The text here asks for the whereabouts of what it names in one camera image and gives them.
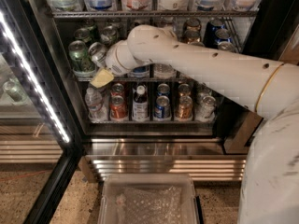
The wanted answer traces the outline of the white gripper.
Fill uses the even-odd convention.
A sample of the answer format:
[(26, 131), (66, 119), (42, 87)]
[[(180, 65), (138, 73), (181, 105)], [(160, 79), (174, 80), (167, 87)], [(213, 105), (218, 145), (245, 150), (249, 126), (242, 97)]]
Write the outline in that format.
[(121, 77), (125, 74), (124, 68), (121, 66), (117, 58), (117, 48), (120, 43), (112, 45), (107, 51), (106, 55), (106, 67), (107, 69), (100, 69), (90, 83), (95, 88), (101, 88), (106, 86), (115, 77)]

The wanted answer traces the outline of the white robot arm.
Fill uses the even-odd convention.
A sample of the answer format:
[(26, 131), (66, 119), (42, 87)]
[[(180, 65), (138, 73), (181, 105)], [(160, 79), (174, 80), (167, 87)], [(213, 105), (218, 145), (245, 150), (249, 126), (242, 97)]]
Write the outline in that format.
[(237, 224), (299, 224), (299, 67), (188, 45), (168, 29), (139, 25), (109, 49), (92, 84), (148, 63), (169, 64), (265, 119), (249, 148)]

